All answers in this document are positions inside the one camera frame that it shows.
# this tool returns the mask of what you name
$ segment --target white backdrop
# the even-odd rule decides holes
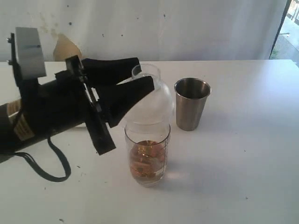
[[[83,57],[268,59],[286,0],[0,0],[0,61],[16,26],[37,27],[45,60],[58,34]]]

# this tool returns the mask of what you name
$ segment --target amber liquid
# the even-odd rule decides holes
[[[129,162],[132,176],[142,185],[152,186],[159,182],[166,168],[166,143],[145,140],[130,150]]]

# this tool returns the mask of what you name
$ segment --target white table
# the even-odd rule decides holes
[[[4,224],[295,224],[299,221],[299,69],[292,61],[154,62],[174,96],[174,83],[198,77],[212,87],[193,132],[171,124],[169,166],[154,188],[130,176],[123,128],[110,133],[117,149],[98,156],[87,131],[53,137],[71,177],[52,183],[22,159],[0,164]],[[46,63],[48,77],[64,63]],[[0,103],[18,90],[0,65]],[[63,175],[46,142],[24,149]]]

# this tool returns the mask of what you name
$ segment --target metal cup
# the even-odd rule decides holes
[[[193,131],[199,124],[211,87],[197,78],[183,78],[175,83],[174,89],[177,102],[177,126],[185,131]]]

